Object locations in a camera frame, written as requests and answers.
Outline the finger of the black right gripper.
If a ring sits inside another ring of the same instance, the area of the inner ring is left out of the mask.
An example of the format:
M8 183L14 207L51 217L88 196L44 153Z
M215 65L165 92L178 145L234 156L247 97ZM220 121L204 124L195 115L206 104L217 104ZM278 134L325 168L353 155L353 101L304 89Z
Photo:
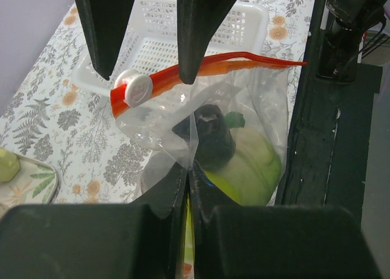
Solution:
M93 69L109 80L135 0L75 0Z
M180 80L193 84L208 45L237 0L177 0Z

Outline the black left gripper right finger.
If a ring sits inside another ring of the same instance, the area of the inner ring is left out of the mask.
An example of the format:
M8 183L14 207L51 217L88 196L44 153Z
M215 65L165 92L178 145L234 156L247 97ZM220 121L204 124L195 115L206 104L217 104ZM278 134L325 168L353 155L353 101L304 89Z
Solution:
M196 278L380 278L354 217L338 207L242 206L188 174Z

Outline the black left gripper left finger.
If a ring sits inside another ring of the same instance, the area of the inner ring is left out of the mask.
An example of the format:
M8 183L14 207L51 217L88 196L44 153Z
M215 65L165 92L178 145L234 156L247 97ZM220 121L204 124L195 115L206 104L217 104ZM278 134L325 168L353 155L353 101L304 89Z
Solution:
M2 278L182 278L186 170L130 203L24 204L1 218Z

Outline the fake dark purple plum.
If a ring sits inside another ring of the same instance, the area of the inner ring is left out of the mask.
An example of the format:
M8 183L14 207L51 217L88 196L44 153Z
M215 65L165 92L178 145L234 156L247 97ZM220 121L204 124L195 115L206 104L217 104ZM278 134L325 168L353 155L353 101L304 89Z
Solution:
M194 112L198 137L194 159L202 169L219 172L232 159L236 143L230 129L226 126L221 109L215 104L205 104Z

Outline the clear zip top bag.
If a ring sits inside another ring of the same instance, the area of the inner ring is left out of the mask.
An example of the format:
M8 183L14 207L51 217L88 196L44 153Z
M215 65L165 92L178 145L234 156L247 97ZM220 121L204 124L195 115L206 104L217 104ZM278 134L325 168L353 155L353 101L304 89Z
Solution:
M128 69L110 92L118 127L155 153L142 191L174 163L198 163L235 202L265 206L284 172L288 71L299 62L249 52L204 58L191 85L178 66L149 76Z

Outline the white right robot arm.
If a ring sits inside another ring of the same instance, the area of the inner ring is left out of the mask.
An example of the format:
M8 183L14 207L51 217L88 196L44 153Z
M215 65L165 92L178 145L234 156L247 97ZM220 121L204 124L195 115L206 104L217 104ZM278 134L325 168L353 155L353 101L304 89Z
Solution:
M208 45L237 0L176 0L179 77L192 84L210 61ZM327 0L333 15L326 36L330 69L346 69L357 57L363 33L384 17L387 0ZM109 80L135 0L75 0L94 70Z

